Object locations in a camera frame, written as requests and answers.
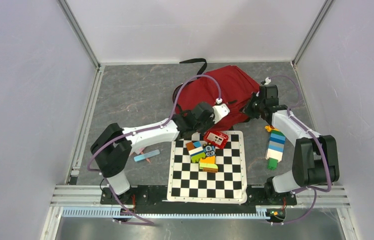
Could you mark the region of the red backpack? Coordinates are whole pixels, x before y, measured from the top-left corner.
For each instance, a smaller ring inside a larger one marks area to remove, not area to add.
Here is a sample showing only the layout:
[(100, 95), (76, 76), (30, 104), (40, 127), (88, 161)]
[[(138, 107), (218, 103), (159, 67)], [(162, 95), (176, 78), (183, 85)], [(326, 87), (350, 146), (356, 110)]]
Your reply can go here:
[[(211, 128), (212, 131), (228, 131), (239, 123), (246, 123), (250, 118), (242, 112), (253, 93), (259, 91), (260, 85), (236, 65), (227, 65), (215, 70), (205, 71), (207, 61), (204, 58), (192, 58), (180, 62), (181, 64), (203, 63), (197, 72), (213, 77), (219, 84), (222, 102), (230, 112)], [(175, 113), (192, 110), (197, 104), (206, 102), (211, 106), (219, 96), (216, 84), (209, 78), (200, 77), (189, 82), (181, 91), (177, 100)]]

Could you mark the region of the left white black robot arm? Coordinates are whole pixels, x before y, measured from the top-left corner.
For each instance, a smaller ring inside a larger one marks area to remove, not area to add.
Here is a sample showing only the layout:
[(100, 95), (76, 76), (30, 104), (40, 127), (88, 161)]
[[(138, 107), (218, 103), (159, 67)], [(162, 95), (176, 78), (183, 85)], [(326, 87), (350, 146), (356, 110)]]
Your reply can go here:
[(90, 148), (92, 160), (98, 166), (96, 171), (107, 181), (114, 199), (120, 204), (126, 204), (132, 198), (132, 190), (124, 169), (134, 151), (189, 138), (194, 133), (203, 134), (229, 112), (225, 104), (211, 106), (201, 102), (192, 110), (172, 114), (162, 121), (144, 126), (120, 127), (112, 123)]

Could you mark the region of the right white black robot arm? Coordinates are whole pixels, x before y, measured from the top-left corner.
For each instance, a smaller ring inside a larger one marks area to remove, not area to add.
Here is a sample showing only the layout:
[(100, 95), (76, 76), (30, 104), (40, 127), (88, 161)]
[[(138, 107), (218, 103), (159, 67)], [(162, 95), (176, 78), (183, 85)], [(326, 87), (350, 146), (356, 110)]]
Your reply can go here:
[(277, 204), (284, 193), (332, 190), (340, 177), (336, 139), (310, 129), (289, 107), (280, 104), (276, 85), (261, 85), (242, 111), (278, 130), (280, 134), (272, 139), (275, 143), (281, 144), (281, 137), (285, 137), (294, 146), (291, 170), (268, 178), (264, 184), (263, 196), (268, 203)]

